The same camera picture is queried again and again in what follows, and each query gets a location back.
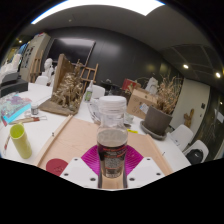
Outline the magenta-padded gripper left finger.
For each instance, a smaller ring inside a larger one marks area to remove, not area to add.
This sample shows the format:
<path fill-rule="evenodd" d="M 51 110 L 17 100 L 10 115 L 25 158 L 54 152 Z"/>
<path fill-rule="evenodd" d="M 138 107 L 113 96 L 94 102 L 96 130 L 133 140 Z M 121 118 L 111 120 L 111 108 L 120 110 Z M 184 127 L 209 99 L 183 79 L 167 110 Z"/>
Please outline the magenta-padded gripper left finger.
<path fill-rule="evenodd" d="M 74 157 L 61 177 L 84 188 L 97 189 L 100 175 L 100 160 L 97 146 L 91 147 L 81 157 Z"/>

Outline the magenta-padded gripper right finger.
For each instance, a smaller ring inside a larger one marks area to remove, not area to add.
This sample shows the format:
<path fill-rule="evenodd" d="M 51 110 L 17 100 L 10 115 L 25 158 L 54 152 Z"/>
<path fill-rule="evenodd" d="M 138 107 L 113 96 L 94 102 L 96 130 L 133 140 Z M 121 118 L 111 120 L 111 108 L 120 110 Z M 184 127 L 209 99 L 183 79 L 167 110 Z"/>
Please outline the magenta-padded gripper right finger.
<path fill-rule="evenodd" d="M 159 166 L 151 157 L 143 157 L 137 150 L 127 146 L 124 163 L 124 187 L 140 188 L 164 176 Z"/>

